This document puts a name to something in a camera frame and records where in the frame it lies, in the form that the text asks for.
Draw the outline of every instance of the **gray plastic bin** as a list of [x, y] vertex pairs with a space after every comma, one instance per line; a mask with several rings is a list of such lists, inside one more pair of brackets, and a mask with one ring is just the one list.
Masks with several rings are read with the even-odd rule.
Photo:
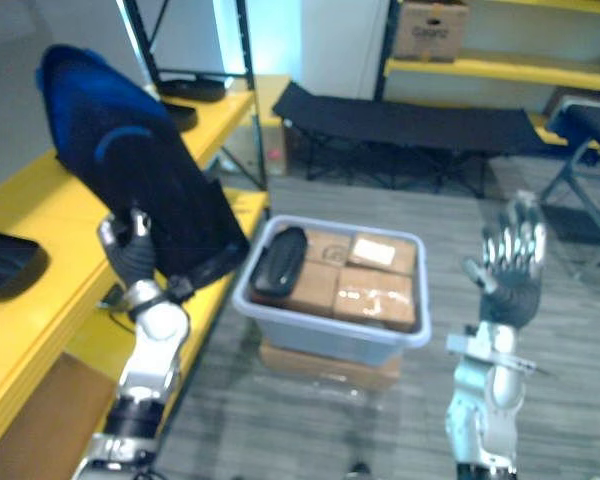
[[[417, 245], [417, 271], [413, 277], [416, 298], [416, 325], [410, 333], [359, 325], [332, 318], [294, 312], [253, 303], [249, 300], [249, 278], [262, 249], [273, 236], [289, 226], [353, 236], [357, 232], [386, 235]], [[312, 218], [279, 215], [265, 225], [254, 245], [232, 296], [233, 305], [242, 314], [256, 320], [272, 345], [367, 365], [382, 365], [407, 348], [420, 348], [431, 338], [429, 291], [427, 288], [426, 252], [422, 240], [411, 233], [363, 227]]]

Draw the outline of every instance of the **black glove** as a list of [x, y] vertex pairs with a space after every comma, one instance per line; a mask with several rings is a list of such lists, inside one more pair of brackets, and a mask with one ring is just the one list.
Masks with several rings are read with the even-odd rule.
[[494, 234], [483, 230], [483, 265], [465, 258], [463, 269], [482, 289], [480, 319], [522, 328], [538, 311], [546, 227], [528, 194], [519, 194], [500, 216]]
[[[150, 228], [149, 217], [135, 208], [131, 209], [128, 225], [111, 214], [98, 227], [109, 263], [127, 288], [139, 280], [153, 280], [156, 255]], [[128, 241], [120, 240], [120, 232], [129, 237]]]

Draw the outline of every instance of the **black pouch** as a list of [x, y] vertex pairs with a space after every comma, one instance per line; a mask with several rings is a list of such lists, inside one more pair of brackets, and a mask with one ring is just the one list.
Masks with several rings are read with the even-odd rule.
[[156, 266], [183, 300], [235, 269], [249, 243], [165, 107], [97, 54], [50, 47], [38, 71], [58, 159], [118, 218], [151, 218]]

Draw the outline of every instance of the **robot finger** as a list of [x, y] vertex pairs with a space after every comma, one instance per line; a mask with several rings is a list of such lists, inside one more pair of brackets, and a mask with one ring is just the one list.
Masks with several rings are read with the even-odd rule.
[[529, 264], [529, 260], [534, 250], [533, 227], [530, 222], [525, 221], [520, 225], [517, 241], [520, 244], [520, 249], [516, 256], [516, 265], [519, 268], [524, 268]]
[[131, 209], [131, 223], [133, 225], [133, 234], [136, 237], [146, 237], [151, 229], [151, 219], [139, 208]]
[[489, 270], [496, 266], [497, 261], [496, 243], [493, 238], [491, 230], [486, 227], [482, 229], [483, 264]]
[[535, 250], [533, 252], [533, 260], [536, 265], [543, 266], [546, 257], [547, 247], [547, 227], [544, 223], [536, 224], [533, 229], [533, 237]]
[[462, 270], [469, 279], [484, 290], [487, 295], [492, 294], [498, 288], [498, 282], [491, 276], [486, 268], [481, 267], [471, 257], [465, 257], [462, 261]]
[[514, 227], [509, 223], [506, 215], [500, 215], [500, 238], [498, 245], [498, 262], [503, 269], [507, 269], [513, 262]]
[[113, 228], [115, 221], [115, 216], [109, 214], [98, 226], [98, 238], [105, 251], [110, 251], [118, 247], [118, 239], [116, 238]]

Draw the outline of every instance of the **cardboard box on shelf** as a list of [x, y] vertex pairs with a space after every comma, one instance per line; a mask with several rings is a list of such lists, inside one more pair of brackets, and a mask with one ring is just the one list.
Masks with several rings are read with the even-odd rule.
[[334, 316], [340, 320], [409, 332], [416, 321], [411, 278], [345, 267], [340, 270]]
[[0, 480], [71, 478], [115, 387], [62, 354], [0, 439]]
[[318, 230], [305, 230], [305, 234], [308, 242], [305, 255], [307, 260], [335, 267], [343, 267], [347, 262], [351, 237]]
[[285, 298], [271, 298], [252, 291], [251, 300], [296, 312], [332, 317], [337, 284], [336, 267], [305, 261], [291, 295]]
[[268, 368], [284, 373], [318, 377], [368, 390], [385, 390], [400, 378], [402, 357], [396, 355], [385, 365], [370, 367], [329, 357], [272, 346], [266, 339], [260, 344], [260, 358]]
[[469, 7], [459, 0], [404, 2], [393, 44], [395, 58], [451, 62], [462, 46]]
[[401, 275], [413, 275], [417, 248], [399, 238], [358, 233], [347, 261], [357, 267], [374, 268]]

